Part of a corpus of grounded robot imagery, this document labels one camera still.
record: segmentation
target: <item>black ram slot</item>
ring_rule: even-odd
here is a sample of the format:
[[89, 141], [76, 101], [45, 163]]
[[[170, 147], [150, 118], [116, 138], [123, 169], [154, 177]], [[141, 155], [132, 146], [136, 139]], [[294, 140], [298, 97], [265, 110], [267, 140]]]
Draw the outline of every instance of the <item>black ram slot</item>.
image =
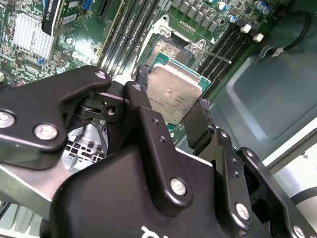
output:
[[[238, 37], [234, 37], [234, 40], [226, 45], [225, 51], [222, 54], [220, 54], [220, 55], [222, 57], [225, 57], [226, 59], [229, 59], [229, 60], [232, 61], [232, 57], [234, 56], [234, 54], [236, 54], [237, 49], [242, 46], [242, 44], [244, 43], [246, 37], [247, 37], [246, 35], [241, 35], [241, 34], [238, 35]], [[211, 80], [211, 77], [213, 75], [216, 75], [219, 70], [223, 69], [223, 67], [227, 66], [227, 65], [228, 65], [227, 62], [224, 62], [222, 60], [218, 60], [216, 65], [211, 65], [208, 68], [208, 71], [204, 75], [204, 77], [206, 77], [206, 78]]]
[[[237, 61], [245, 52], [245, 50], [251, 45], [251, 42], [249, 42], [248, 44], [245, 44], [243, 46], [243, 48], [239, 51], [238, 54], [236, 54], [236, 56], [234, 57], [234, 61]], [[206, 92], [203, 95], [203, 98], [206, 99], [209, 97], [209, 95], [212, 93], [212, 91], [215, 89], [216, 86], [218, 86], [218, 84], [220, 83], [220, 81], [227, 75], [227, 73], [230, 71], [230, 69], [232, 68], [232, 65], [230, 65], [229, 67], [227, 67], [219, 76], [218, 76], [218, 80], [215, 80], [213, 83], [211, 83], [209, 85], [208, 90], [206, 90]]]
[[[227, 54], [226, 54], [226, 58], [230, 59], [232, 62], [234, 62], [234, 56], [239, 52], [239, 50], [246, 44], [247, 42], [247, 37], [243, 36], [241, 37], [237, 43], [232, 47], [232, 49], [234, 50], [230, 50]], [[212, 74], [208, 74], [208, 79], [210, 81], [214, 81], [215, 79], [218, 79], [219, 75], [227, 70], [228, 68], [230, 68], [230, 64], [222, 61], [220, 62], [220, 64], [217, 66], [217, 69], [212, 73]]]
[[[123, 64], [121, 67], [124, 67], [125, 66], [125, 63], [126, 63], [126, 59], [127, 59], [127, 56], [130, 55], [131, 51], [134, 50], [134, 48], [131, 47], [131, 45], [133, 44], [133, 34], [136, 32], [137, 35], [138, 33], [142, 33], [143, 32], [143, 29], [144, 29], [144, 24], [142, 24], [142, 27], [140, 27], [138, 29], [138, 23], [139, 22], [144, 22], [144, 23], [147, 23], [148, 22], [148, 18], [150, 16], [152, 16], [152, 13], [153, 11], [155, 10], [155, 6], [156, 6], [156, 2], [158, 3], [159, 1], [158, 0], [147, 0], [143, 3], [143, 5], [141, 7], [139, 7], [138, 9], [138, 12], [137, 12], [137, 18], [135, 20], [135, 22], [137, 24], [134, 24], [131, 29], [130, 29], [130, 32], [129, 32], [129, 35], [128, 37], [126, 38], [126, 41], [122, 47], [122, 51], [119, 53], [119, 55], [116, 56], [116, 59], [114, 61], [114, 64], [113, 64], [113, 67], [110, 71], [110, 75], [114, 75], [115, 74], [115, 71], [117, 70], [117, 67], [120, 63], [120, 61], [123, 60]], [[128, 51], [128, 54], [126, 54], [125, 58], [123, 59], [123, 54], [124, 52]]]
[[[221, 39], [219, 40], [219, 42], [215, 45], [215, 47], [213, 48], [213, 50], [211, 51], [212, 53], [215, 53], [218, 51], [218, 49], [222, 46], [223, 42], [227, 39], [229, 34], [232, 34], [232, 30], [234, 28], [233, 24], [230, 24], [228, 29], [226, 30], [226, 32], [223, 34], [223, 36], [221, 37]], [[203, 62], [203, 64], [200, 66], [200, 68], [198, 69], [198, 73], [202, 74], [202, 71], [204, 70], [204, 68], [206, 68], [206, 66], [210, 63], [210, 61], [213, 59], [214, 57], [212, 56], [208, 56], [206, 58], [206, 60]]]
[[122, 67], [121, 67], [121, 69], [120, 69], [118, 74], [122, 74], [123, 73], [123, 71], [125, 70], [127, 64], [131, 60], [131, 55], [133, 54], [134, 49], [137, 47], [137, 44], [140, 42], [140, 40], [142, 38], [142, 35], [143, 35], [143, 32], [144, 32], [144, 29], [146, 28], [147, 24], [150, 22], [152, 14], [155, 11], [158, 3], [159, 3], [159, 1], [156, 0], [154, 5], [152, 6], [151, 10], [149, 11], [149, 14], [147, 15], [146, 20], [144, 21], [144, 23], [143, 23], [143, 25], [141, 27], [141, 30], [138, 32], [138, 35], [135, 38], [135, 40], [133, 42], [129, 42], [130, 44], [133, 43], [133, 45], [132, 45], [132, 47], [130, 45], [128, 46], [131, 50], [128, 53], [128, 55], [126, 56], [125, 60], [123, 61]]
[[106, 16], [108, 15], [108, 12], [110, 10], [110, 6], [111, 6], [113, 1], [114, 0], [103, 0], [100, 7], [99, 7], [97, 17], [100, 17], [101, 19], [105, 19]]
[[[228, 52], [230, 51], [232, 47], [234, 47], [234, 45], [236, 44], [237, 40], [239, 40], [240, 37], [241, 37], [240, 35], [236, 34], [236, 32], [233, 31], [232, 34], [229, 35], [228, 39], [221, 46], [221, 48], [219, 48], [219, 51], [215, 52], [215, 54], [226, 58]], [[222, 60], [214, 58], [205, 68], [202, 75], [208, 78], [209, 75], [213, 73], [217, 65], [219, 65], [219, 63], [221, 62]]]
[[237, 60], [243, 55], [243, 53], [248, 49], [249, 46], [252, 45], [252, 39], [249, 36], [244, 38], [244, 41], [238, 41], [235, 47], [231, 49], [231, 57], [232, 64], [227, 64], [223, 62], [223, 65], [220, 66], [221, 71], [218, 71], [212, 77], [212, 82], [209, 85], [208, 89], [205, 91], [203, 98], [208, 98], [208, 96], [212, 93], [214, 88], [219, 84], [219, 82], [227, 75], [233, 65], [237, 62]]
[[126, 14], [128, 14], [127, 17], [125, 17], [125, 20], [123, 22], [123, 26], [119, 29], [118, 34], [114, 34], [112, 41], [114, 42], [114, 46], [109, 48], [110, 50], [110, 54], [108, 54], [108, 58], [107, 58], [107, 62], [104, 66], [105, 70], [110, 70], [108, 69], [108, 67], [110, 66], [111, 61], [114, 59], [114, 57], [116, 56], [116, 52], [119, 50], [120, 48], [120, 43], [122, 42], [122, 38], [124, 39], [124, 33], [126, 31], [126, 28], [130, 22], [130, 16], [133, 14], [135, 8], [136, 8], [137, 4], [134, 5], [134, 8], [131, 10], [128, 8], [126, 9]]

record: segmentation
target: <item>ram slot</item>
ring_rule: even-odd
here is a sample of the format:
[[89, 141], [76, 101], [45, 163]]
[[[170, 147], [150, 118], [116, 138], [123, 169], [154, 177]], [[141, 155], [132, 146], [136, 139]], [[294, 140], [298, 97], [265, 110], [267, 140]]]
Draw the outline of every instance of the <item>ram slot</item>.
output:
[[129, 37], [131, 37], [135, 23], [138, 22], [138, 19], [140, 18], [143, 6], [145, 5], [144, 1], [145, 0], [141, 0], [137, 4], [134, 4], [133, 8], [130, 10], [130, 15], [126, 19], [123, 32], [120, 34], [119, 39], [117, 39], [118, 44], [113, 50], [111, 64], [106, 65], [110, 75], [113, 75], [114, 70], [117, 67], [117, 61], [122, 60], [122, 54], [126, 51], [124, 45], [126, 44], [126, 41], [128, 41]]
[[110, 44], [106, 47], [106, 51], [105, 51], [105, 64], [103, 65], [104, 70], [106, 70], [107, 72], [110, 71], [110, 64], [111, 61], [113, 60], [117, 49], [119, 48], [120, 42], [121, 42], [121, 37], [124, 34], [124, 32], [126, 31], [126, 27], [129, 23], [129, 19], [130, 19], [130, 15], [132, 14], [132, 10], [130, 10], [128, 7], [125, 8], [125, 11], [121, 17], [120, 23], [118, 25], [118, 27], [115, 30], [115, 33], [112, 35], [111, 39], [110, 39]]
[[142, 33], [144, 29], [146, 28], [149, 19], [153, 15], [153, 12], [155, 11], [158, 0], [147, 0], [143, 6], [140, 8], [140, 12], [138, 15], [137, 23], [133, 26], [131, 29], [132, 35], [129, 35], [127, 38], [127, 41], [125, 42], [123, 46], [123, 51], [121, 52], [121, 55], [119, 55], [116, 60], [115, 64], [112, 67], [112, 70], [110, 72], [110, 75], [114, 75], [118, 72], [123, 72], [123, 70], [126, 67], [126, 64], [129, 62], [130, 56], [132, 55], [133, 51], [135, 50], [136, 44], [140, 41], [140, 38], [142, 37]]
[[[215, 52], [215, 54], [227, 57], [227, 54], [230, 51], [230, 48], [232, 48], [235, 45], [235, 42], [240, 38], [241, 36], [237, 34], [235, 31], [232, 31], [231, 35], [228, 36], [225, 42], [219, 47], [218, 51]], [[210, 61], [210, 63], [207, 65], [207, 67], [203, 70], [202, 75], [206, 78], [210, 76], [215, 70], [216, 67], [222, 62], [220, 59], [216, 59], [213, 57], [213, 59]]]
[[220, 81], [227, 75], [233, 65], [237, 62], [237, 60], [242, 56], [242, 54], [251, 46], [253, 43], [252, 38], [249, 35], [243, 34], [239, 32], [239, 38], [234, 42], [233, 45], [227, 48], [227, 52], [224, 53], [228, 59], [232, 61], [232, 64], [227, 64], [226, 62], [219, 61], [216, 66], [213, 65], [213, 68], [208, 68], [208, 79], [211, 81], [208, 89], [203, 95], [203, 98], [207, 98], [213, 89], [220, 83]]
[[[231, 41], [224, 47], [224, 51], [220, 55], [232, 61], [233, 55], [236, 53], [237, 47], [241, 46], [241, 44], [244, 42], [245, 39], [246, 39], [246, 35], [239, 34], [234, 36], [233, 41]], [[228, 63], [222, 60], [217, 60], [217, 63], [215, 65], [211, 65], [208, 68], [208, 71], [204, 74], [204, 77], [211, 80], [211, 77], [213, 75], [216, 75], [219, 70], [221, 70], [224, 66], [228, 66], [228, 65], [229, 65]]]
[[[215, 53], [218, 51], [218, 49], [222, 46], [223, 42], [225, 40], [227, 40], [228, 36], [232, 34], [232, 29], [234, 28], [233, 24], [230, 24], [229, 27], [227, 28], [227, 30], [225, 31], [225, 33], [221, 36], [221, 39], [219, 40], [219, 42], [216, 43], [216, 45], [214, 46], [214, 48], [212, 49], [212, 53]], [[199, 67], [197, 73], [199, 73], [200, 75], [202, 75], [203, 70], [207, 67], [208, 64], [210, 64], [210, 62], [214, 59], [213, 56], [208, 56], [205, 61], [203, 62], [203, 64]]]

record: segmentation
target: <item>heatsink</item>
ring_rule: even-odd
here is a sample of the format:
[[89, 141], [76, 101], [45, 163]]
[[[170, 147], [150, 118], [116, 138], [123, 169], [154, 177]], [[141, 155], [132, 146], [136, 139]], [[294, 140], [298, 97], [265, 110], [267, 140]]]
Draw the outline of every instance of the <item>heatsink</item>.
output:
[[41, 30], [41, 23], [24, 14], [17, 15], [13, 45], [37, 59], [49, 60], [54, 37]]

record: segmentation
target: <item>motherboard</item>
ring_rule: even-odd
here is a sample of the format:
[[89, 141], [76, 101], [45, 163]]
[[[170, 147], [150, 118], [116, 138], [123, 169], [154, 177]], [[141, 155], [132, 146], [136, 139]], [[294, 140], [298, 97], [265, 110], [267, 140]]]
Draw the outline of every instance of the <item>motherboard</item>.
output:
[[[20, 86], [84, 65], [132, 79], [145, 65], [178, 72], [168, 93], [178, 91], [187, 106], [167, 103], [175, 118], [160, 109], [177, 143], [194, 101], [212, 100], [291, 1], [0, 0], [0, 83]], [[163, 82], [154, 72], [148, 80], [151, 103], [162, 106], [154, 97]]]

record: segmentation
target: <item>silver screw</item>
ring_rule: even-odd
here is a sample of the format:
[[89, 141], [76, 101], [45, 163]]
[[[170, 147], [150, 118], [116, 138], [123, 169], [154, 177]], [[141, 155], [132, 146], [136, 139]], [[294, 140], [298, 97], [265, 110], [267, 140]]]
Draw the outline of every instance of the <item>silver screw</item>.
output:
[[228, 137], [227, 133], [224, 132], [224, 131], [221, 132], [221, 135], [222, 135], [223, 137], [226, 137], [226, 138]]
[[6, 128], [13, 125], [15, 122], [14, 116], [10, 113], [0, 112], [0, 128]]
[[236, 210], [242, 219], [248, 220], [250, 218], [247, 208], [242, 203], [236, 203]]
[[186, 186], [180, 179], [172, 178], [170, 181], [170, 186], [177, 195], [184, 196], [186, 194]]
[[57, 137], [58, 131], [54, 126], [40, 124], [34, 128], [34, 134], [41, 140], [53, 140]]
[[253, 157], [253, 153], [252, 153], [250, 150], [247, 150], [247, 154], [248, 154], [250, 157]]
[[293, 226], [294, 232], [298, 238], [305, 238], [304, 232], [298, 226]]
[[106, 75], [105, 75], [105, 73], [102, 72], [102, 71], [96, 72], [95, 75], [96, 75], [97, 77], [99, 77], [99, 78], [106, 79]]
[[138, 91], [141, 91], [141, 86], [139, 84], [133, 84], [132, 87], [134, 87]]

